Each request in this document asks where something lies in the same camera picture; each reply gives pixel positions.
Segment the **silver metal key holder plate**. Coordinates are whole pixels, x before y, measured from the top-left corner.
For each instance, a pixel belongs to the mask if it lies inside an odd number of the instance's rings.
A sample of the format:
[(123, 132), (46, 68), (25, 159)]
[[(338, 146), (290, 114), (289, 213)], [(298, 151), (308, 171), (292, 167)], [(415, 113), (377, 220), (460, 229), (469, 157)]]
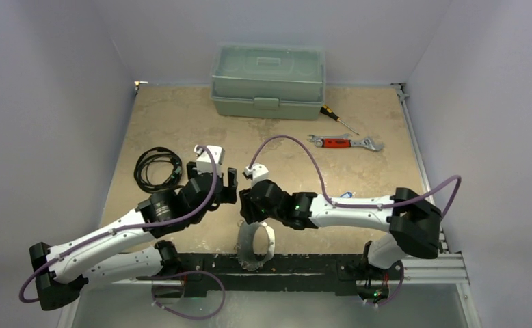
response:
[(265, 222), (248, 224), (239, 222), (235, 251), (243, 270), (257, 271), (275, 254), (276, 237), (272, 227)]

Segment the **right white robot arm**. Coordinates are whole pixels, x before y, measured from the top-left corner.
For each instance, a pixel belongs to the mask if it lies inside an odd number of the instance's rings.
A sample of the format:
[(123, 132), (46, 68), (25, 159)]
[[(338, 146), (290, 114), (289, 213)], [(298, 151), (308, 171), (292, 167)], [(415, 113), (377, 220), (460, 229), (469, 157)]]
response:
[(362, 273), (370, 278), (406, 256), (434, 259), (439, 254), (442, 211), (409, 188), (381, 197), (342, 198), (289, 194), (264, 180), (240, 191), (239, 197), (246, 223), (275, 219), (294, 230), (345, 226), (385, 232), (360, 259)]

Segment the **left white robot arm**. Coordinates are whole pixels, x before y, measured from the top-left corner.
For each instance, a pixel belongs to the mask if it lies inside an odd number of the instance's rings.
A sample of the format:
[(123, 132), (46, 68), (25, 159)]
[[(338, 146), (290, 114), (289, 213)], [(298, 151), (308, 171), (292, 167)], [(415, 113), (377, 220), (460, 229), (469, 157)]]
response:
[(83, 237), (61, 245), (38, 242), (29, 248), (32, 275), (19, 291), (23, 303), (30, 300), (25, 290), (33, 283), (32, 301), (44, 311), (62, 308), (77, 300), (84, 288), (130, 277), (159, 275), (176, 277), (180, 261), (171, 242), (127, 252), (135, 245), (158, 241), (198, 224), (221, 204), (237, 201), (237, 171), (225, 173), (217, 165), (189, 162), (186, 185), (153, 193), (116, 221)]

